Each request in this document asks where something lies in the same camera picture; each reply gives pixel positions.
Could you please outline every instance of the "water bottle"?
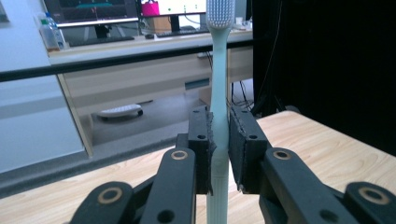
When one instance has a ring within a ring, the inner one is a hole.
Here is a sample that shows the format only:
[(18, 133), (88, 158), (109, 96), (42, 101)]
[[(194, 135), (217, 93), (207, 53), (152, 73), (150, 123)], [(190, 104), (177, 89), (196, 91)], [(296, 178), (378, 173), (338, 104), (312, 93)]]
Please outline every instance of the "water bottle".
[(48, 25), (52, 30), (53, 34), (55, 35), (55, 39), (56, 42), (58, 43), (59, 49), (64, 49), (64, 35), (62, 34), (62, 31), (58, 28), (58, 25), (50, 16), (49, 12), (46, 13), (46, 17), (47, 17)]
[(46, 19), (41, 19), (40, 34), (48, 52), (59, 51), (59, 45), (55, 39), (55, 35)]

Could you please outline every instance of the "pink bag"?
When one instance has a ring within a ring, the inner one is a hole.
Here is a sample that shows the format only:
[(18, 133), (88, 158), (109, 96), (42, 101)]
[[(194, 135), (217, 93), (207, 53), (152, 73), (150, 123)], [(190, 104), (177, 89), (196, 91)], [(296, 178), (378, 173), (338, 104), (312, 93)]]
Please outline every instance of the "pink bag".
[(158, 2), (149, 0), (147, 3), (142, 5), (143, 16), (155, 16), (160, 15), (160, 10), (158, 7)]

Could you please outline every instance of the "keyboard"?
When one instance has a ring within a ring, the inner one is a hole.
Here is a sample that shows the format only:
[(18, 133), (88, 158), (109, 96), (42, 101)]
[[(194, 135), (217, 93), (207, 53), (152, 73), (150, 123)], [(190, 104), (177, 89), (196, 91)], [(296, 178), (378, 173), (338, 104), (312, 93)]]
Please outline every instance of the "keyboard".
[(93, 38), (87, 40), (74, 40), (69, 41), (70, 47), (78, 47), (78, 46), (86, 46), (86, 45), (95, 45), (95, 44), (105, 44), (112, 42), (119, 42), (125, 40), (134, 40), (133, 36), (111, 36), (107, 38)]
[(163, 33), (158, 33), (156, 36), (158, 38), (164, 38), (164, 37), (172, 37), (172, 36), (178, 36), (178, 35), (198, 35), (198, 34), (207, 34), (209, 33), (208, 29), (196, 29), (196, 30), (180, 30), (180, 31), (175, 31), (175, 32), (163, 32)]

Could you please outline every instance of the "toothbrush head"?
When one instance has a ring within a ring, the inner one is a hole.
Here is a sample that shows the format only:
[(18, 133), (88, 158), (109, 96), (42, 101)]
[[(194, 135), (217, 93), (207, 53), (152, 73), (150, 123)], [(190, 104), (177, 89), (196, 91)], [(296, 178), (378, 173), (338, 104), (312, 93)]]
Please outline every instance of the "toothbrush head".
[(213, 29), (233, 27), (235, 0), (207, 0), (206, 25)]

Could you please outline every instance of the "light wood tabletop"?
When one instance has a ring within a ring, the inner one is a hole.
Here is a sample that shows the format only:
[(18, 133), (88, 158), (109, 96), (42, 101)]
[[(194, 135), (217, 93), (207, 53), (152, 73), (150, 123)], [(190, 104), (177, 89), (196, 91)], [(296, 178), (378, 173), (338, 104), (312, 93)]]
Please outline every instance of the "light wood tabletop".
[[(396, 194), (396, 158), (295, 112), (258, 120), (273, 147), (296, 152), (326, 185), (342, 192), (367, 181)], [(122, 181), (132, 187), (155, 175), (163, 153), (156, 151), (0, 200), (0, 223), (66, 223), (99, 185)], [(258, 195), (236, 190), (230, 168), (228, 223), (264, 223)], [(205, 195), (197, 196), (196, 222), (206, 223)]]

